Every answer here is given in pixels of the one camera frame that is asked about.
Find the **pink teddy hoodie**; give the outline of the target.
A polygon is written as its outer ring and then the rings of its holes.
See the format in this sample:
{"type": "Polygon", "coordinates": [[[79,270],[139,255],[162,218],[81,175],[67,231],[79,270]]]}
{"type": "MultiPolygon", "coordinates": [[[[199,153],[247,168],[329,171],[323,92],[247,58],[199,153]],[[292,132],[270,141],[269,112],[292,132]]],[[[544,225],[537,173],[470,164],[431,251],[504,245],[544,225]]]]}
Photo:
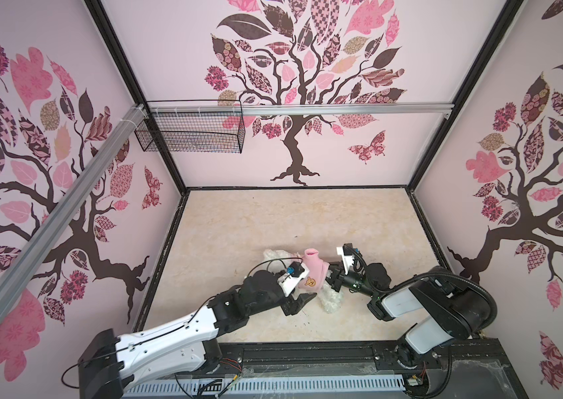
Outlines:
{"type": "Polygon", "coordinates": [[[321,259],[317,249],[306,249],[302,256],[302,266],[308,271],[308,275],[301,280],[299,288],[312,293],[321,291],[330,264],[321,259]]]}

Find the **white teddy bear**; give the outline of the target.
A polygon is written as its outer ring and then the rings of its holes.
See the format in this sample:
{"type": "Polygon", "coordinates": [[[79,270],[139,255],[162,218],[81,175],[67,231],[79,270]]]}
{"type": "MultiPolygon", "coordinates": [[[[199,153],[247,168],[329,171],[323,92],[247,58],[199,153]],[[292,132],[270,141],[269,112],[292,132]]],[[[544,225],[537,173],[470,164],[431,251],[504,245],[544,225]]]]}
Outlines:
{"type": "MultiPolygon", "coordinates": [[[[285,272],[293,262],[302,263],[303,254],[292,254],[282,249],[266,249],[263,252],[264,266],[266,266],[268,271],[274,273],[285,272]]],[[[298,285],[292,293],[297,298],[299,294],[311,292],[300,289],[298,285]]],[[[319,299],[324,311],[328,314],[338,311],[343,303],[343,294],[334,291],[327,282],[325,282],[316,297],[319,299]]]]}

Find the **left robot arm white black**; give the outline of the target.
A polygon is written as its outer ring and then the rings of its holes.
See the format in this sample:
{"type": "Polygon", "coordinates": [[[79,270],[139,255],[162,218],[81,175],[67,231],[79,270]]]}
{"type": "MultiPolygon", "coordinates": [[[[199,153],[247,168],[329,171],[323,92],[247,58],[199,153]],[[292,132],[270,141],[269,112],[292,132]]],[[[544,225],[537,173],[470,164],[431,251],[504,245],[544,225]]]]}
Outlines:
{"type": "Polygon", "coordinates": [[[99,332],[77,363],[80,397],[120,398],[132,387],[160,377],[214,370],[222,358],[218,337],[270,309],[296,315],[314,299],[314,294],[292,295],[309,273],[297,262],[277,273],[259,270],[190,315],[119,336],[113,329],[99,332]]]}

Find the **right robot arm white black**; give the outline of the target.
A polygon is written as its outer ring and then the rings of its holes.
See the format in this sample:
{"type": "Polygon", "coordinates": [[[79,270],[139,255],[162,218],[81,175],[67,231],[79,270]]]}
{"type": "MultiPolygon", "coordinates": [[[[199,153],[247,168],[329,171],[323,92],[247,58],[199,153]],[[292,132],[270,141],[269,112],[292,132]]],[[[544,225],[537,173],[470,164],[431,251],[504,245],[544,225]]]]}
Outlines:
{"type": "Polygon", "coordinates": [[[497,304],[487,290],[441,267],[392,287],[383,264],[351,270],[339,262],[329,266],[326,282],[336,292],[346,288],[369,297],[367,308],[383,322],[421,309],[427,313],[394,346],[394,357],[406,368],[419,365],[436,347],[471,337],[497,317],[497,304]]]}

